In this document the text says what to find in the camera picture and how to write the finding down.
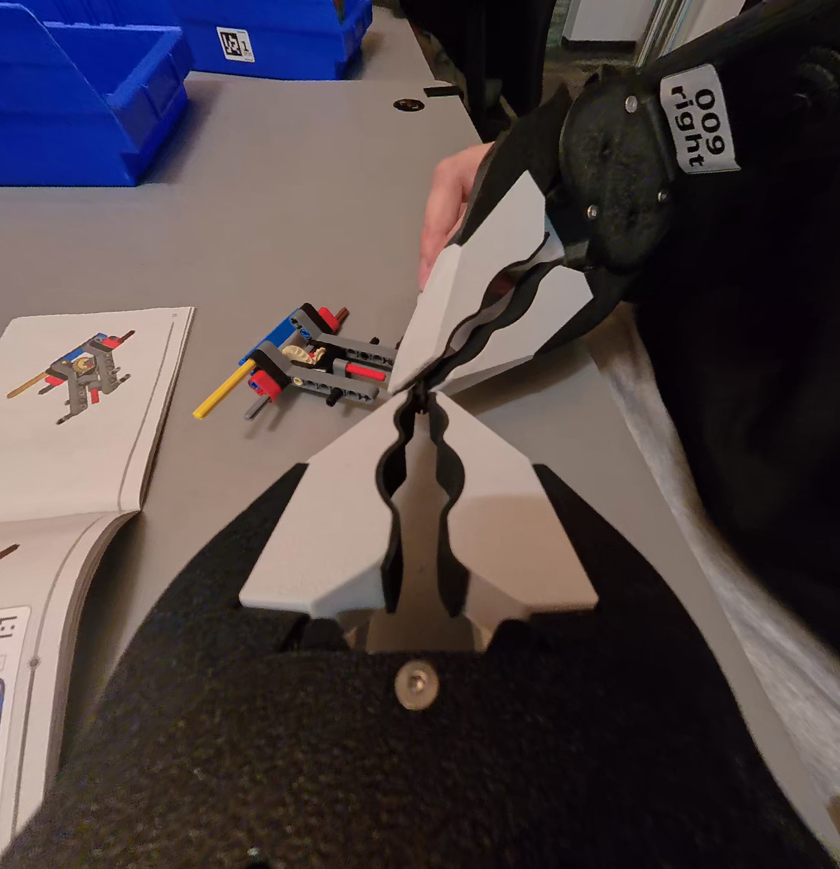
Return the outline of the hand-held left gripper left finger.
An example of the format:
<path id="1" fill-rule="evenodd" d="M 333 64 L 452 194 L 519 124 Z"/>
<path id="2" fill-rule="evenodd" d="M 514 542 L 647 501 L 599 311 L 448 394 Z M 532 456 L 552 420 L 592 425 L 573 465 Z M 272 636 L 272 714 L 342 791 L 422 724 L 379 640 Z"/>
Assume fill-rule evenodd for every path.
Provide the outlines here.
<path id="1" fill-rule="evenodd" d="M 245 581 L 244 607 L 333 620 L 356 651 L 368 649 L 385 602 L 382 566 L 393 513 L 377 468 L 398 442 L 400 394 L 314 454 Z"/>

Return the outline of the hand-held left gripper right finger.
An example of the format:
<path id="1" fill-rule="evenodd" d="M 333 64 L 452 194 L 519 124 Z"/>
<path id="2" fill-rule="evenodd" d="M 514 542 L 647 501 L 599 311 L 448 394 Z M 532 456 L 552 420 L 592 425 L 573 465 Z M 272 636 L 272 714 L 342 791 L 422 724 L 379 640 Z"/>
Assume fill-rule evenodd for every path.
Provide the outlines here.
<path id="1" fill-rule="evenodd" d="M 593 609 L 598 594 L 532 462 L 447 396 L 431 394 L 437 586 L 489 638 L 505 621 Z"/>

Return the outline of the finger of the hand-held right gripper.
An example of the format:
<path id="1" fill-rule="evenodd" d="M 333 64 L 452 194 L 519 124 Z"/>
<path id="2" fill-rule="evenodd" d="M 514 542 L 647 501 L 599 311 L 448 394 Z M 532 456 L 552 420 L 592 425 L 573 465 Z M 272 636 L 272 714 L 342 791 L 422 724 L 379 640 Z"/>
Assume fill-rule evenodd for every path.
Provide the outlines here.
<path id="1" fill-rule="evenodd" d="M 432 389 L 454 395 L 530 360 L 590 301 L 583 272 L 547 263 L 517 283 L 507 305 L 477 325 L 432 375 Z"/>
<path id="2" fill-rule="evenodd" d="M 389 392 L 432 389 L 432 375 L 480 323 L 507 305 L 512 290 L 535 267 L 563 264 L 564 250 L 546 217 L 545 196 L 529 170 L 515 180 L 469 234 L 440 255 L 418 297 L 392 369 Z"/>

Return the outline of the grey lego chassis assembly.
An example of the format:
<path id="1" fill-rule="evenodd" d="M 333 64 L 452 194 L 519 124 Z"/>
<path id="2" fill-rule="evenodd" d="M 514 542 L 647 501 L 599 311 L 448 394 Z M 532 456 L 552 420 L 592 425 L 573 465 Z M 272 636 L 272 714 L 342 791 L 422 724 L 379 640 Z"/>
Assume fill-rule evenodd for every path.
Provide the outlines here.
<path id="1" fill-rule="evenodd" d="M 193 412 L 203 420 L 238 386 L 255 394 L 246 420 L 254 420 L 289 391 L 339 401 L 375 404 L 387 390 L 397 349 L 377 337 L 361 342 L 343 336 L 347 308 L 332 311 L 305 303 L 293 310 L 239 360 L 238 367 Z"/>

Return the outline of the person's right hand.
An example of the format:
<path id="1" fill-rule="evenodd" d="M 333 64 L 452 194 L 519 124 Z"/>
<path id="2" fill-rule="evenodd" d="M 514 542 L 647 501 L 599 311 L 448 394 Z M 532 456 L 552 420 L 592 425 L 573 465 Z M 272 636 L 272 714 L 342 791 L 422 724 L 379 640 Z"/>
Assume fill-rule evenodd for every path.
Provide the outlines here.
<path id="1" fill-rule="evenodd" d="M 438 255 L 458 230 L 477 172 L 490 149 L 490 143 L 465 148 L 441 160 L 433 172 L 419 244 L 420 291 L 425 289 Z"/>

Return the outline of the person's dark clothing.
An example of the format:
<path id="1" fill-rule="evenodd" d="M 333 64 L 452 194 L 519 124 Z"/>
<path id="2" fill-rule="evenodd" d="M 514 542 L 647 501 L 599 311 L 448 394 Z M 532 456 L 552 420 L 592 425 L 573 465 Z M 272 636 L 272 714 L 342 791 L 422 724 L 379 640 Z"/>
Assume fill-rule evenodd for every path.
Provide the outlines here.
<path id="1" fill-rule="evenodd" d="M 840 149 L 683 187 L 636 327 L 710 520 L 840 658 Z"/>

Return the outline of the open instruction booklet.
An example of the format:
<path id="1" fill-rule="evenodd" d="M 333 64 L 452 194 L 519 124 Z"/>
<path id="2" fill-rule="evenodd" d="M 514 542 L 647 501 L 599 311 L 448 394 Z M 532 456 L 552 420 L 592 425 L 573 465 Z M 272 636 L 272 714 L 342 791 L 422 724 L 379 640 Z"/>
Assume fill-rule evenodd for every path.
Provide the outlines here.
<path id="1" fill-rule="evenodd" d="M 0 338 L 0 855 L 57 773 L 86 596 L 142 509 L 194 313 L 27 316 Z"/>

